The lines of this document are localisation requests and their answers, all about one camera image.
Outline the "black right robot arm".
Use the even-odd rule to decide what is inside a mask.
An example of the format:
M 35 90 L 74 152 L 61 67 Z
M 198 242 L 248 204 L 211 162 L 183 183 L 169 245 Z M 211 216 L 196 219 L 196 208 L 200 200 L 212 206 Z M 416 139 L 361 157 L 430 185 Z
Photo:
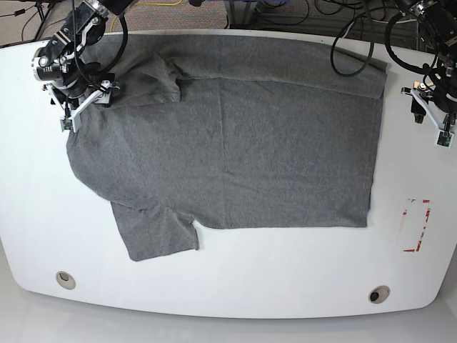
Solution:
M 125 13 L 135 1 L 83 1 L 73 6 L 64 25 L 38 49 L 31 67 L 53 105 L 60 106 L 62 131 L 76 133 L 81 126 L 81 113 L 91 104 L 112 105 L 113 93 L 120 89 L 111 70 L 120 61 L 127 42 Z M 115 57 L 106 65 L 83 62 L 85 48 L 103 37 L 107 18 L 115 15 L 121 22 L 122 41 Z

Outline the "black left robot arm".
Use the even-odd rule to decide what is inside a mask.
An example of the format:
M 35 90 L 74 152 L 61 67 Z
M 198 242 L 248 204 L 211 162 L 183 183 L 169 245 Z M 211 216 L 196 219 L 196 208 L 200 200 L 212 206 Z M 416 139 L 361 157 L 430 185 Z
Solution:
M 456 2 L 396 1 L 399 13 L 386 26 L 384 45 L 388 55 L 400 67 L 422 76 L 402 94 L 411 100 L 411 113 L 417 124 L 428 117 L 435 127 L 434 144 L 447 149 L 456 137 Z M 414 66 L 393 52 L 391 31 L 401 18 L 417 21 L 418 36 L 433 49 L 433 62 Z

